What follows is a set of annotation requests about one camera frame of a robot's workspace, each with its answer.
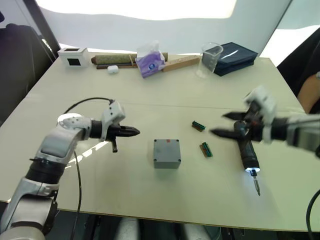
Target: black handle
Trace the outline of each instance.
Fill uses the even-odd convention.
[[[236,121],[233,125],[234,131],[239,131],[243,136],[246,134],[246,125],[242,121]],[[250,140],[240,139],[237,140],[242,164],[244,169],[249,172],[251,170],[259,169],[259,162],[255,153],[254,147]]]

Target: black chair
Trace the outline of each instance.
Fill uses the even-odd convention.
[[[320,28],[308,37],[277,67],[295,96],[308,77],[320,71]],[[320,111],[320,99],[310,113]]]
[[[4,19],[0,12],[0,22]],[[0,28],[0,126],[53,61],[32,27],[10,23]]]

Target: white box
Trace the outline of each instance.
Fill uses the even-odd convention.
[[[63,64],[68,67],[88,67],[90,63],[87,48],[65,47],[58,51]]]

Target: wooden block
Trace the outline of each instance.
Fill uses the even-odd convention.
[[[172,61],[167,61],[165,67],[162,69],[163,72],[168,72],[175,69],[184,68],[197,64],[200,60],[200,56],[186,56],[183,58],[175,59]]]

